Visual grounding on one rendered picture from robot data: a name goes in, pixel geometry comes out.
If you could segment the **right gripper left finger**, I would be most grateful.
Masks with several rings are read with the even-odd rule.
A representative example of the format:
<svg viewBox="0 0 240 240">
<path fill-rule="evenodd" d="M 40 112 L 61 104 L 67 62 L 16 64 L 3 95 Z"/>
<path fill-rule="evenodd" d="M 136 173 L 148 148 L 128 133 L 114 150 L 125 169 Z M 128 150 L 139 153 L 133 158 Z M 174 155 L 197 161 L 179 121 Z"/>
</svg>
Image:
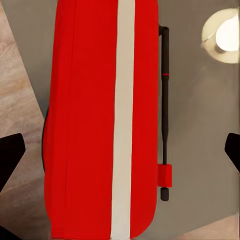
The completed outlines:
<svg viewBox="0 0 240 240">
<path fill-rule="evenodd" d="M 0 138 L 0 192 L 26 151 L 21 133 Z"/>
</svg>

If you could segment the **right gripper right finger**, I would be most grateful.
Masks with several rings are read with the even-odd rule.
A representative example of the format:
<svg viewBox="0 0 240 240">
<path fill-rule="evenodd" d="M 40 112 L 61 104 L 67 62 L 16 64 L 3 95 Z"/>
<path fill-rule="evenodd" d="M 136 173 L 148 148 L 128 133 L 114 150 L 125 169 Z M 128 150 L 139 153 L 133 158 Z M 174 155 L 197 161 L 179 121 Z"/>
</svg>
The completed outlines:
<svg viewBox="0 0 240 240">
<path fill-rule="evenodd" d="M 230 160 L 236 166 L 238 171 L 240 172 L 240 135 L 229 133 L 226 145 L 225 152 L 229 156 Z"/>
</svg>

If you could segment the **radio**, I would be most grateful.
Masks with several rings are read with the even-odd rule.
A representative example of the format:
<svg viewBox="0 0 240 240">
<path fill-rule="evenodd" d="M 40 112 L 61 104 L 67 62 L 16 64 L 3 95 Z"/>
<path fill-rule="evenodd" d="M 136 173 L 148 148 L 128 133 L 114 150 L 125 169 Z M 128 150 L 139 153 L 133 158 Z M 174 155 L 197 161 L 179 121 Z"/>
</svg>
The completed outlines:
<svg viewBox="0 0 240 240">
<path fill-rule="evenodd" d="M 163 164 L 158 163 L 161 36 Z M 51 237 L 131 240 L 169 200 L 169 28 L 158 0 L 58 0 L 41 156 Z"/>
</svg>

